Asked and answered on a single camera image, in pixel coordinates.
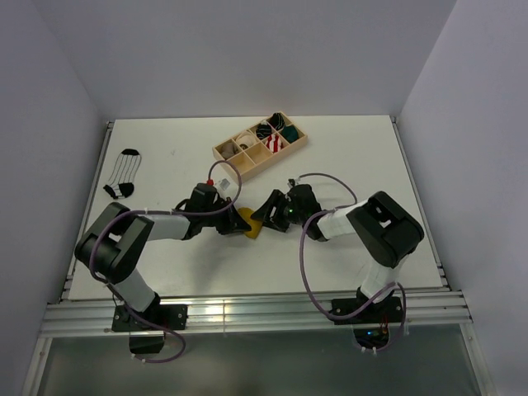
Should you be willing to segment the yellow sock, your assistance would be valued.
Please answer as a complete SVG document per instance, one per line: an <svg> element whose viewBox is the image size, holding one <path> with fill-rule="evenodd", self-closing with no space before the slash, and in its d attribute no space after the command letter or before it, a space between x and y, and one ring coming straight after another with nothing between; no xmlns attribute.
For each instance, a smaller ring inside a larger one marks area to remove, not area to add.
<svg viewBox="0 0 528 396"><path fill-rule="evenodd" d="M238 208L238 214L250 226L250 229L244 231L243 234L250 239L256 239L262 230L262 221L252 219L253 213L254 210L248 207Z"/></svg>

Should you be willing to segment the white black striped sock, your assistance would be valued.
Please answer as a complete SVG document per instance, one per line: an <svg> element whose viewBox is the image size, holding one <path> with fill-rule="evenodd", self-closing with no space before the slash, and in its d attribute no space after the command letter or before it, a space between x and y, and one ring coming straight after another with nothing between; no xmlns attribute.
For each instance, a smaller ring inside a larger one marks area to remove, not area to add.
<svg viewBox="0 0 528 396"><path fill-rule="evenodd" d="M116 158L112 173L103 190L113 199L125 199L134 193L134 179L141 164L141 154L134 148L125 148Z"/></svg>

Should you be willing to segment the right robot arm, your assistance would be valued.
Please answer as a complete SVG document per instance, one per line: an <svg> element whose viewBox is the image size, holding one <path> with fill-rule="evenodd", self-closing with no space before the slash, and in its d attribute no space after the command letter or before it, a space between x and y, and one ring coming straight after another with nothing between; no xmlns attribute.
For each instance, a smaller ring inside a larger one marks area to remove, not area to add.
<svg viewBox="0 0 528 396"><path fill-rule="evenodd" d="M384 191L354 205L324 211L311 185L298 184L285 194L274 190L251 218L283 233L291 224L301 225L318 242L355 234L371 256L356 304L359 316L368 322L384 313L384 301L393 293L402 263L424 239L422 226Z"/></svg>

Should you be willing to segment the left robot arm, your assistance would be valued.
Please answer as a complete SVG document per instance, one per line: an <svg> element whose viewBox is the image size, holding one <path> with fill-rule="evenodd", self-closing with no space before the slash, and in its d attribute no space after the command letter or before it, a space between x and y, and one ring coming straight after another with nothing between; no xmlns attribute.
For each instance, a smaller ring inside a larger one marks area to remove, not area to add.
<svg viewBox="0 0 528 396"><path fill-rule="evenodd" d="M109 204L79 239L74 256L124 302L135 324L151 329L165 323L167 315L160 308L158 293L136 269L145 245L156 240L190 240L204 228L214 228L220 235L252 229L217 186L199 183L190 197L170 211Z"/></svg>

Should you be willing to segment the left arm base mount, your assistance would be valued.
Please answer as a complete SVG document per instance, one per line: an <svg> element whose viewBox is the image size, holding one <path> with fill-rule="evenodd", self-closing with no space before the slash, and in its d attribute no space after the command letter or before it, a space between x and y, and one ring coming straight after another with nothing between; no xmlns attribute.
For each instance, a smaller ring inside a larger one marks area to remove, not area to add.
<svg viewBox="0 0 528 396"><path fill-rule="evenodd" d="M129 349L134 357L147 362L168 362L182 356L186 341L179 333L186 329L188 306L186 304L158 304L138 313L127 305L115 307L111 331L129 334ZM180 342L174 356L157 357L169 337Z"/></svg>

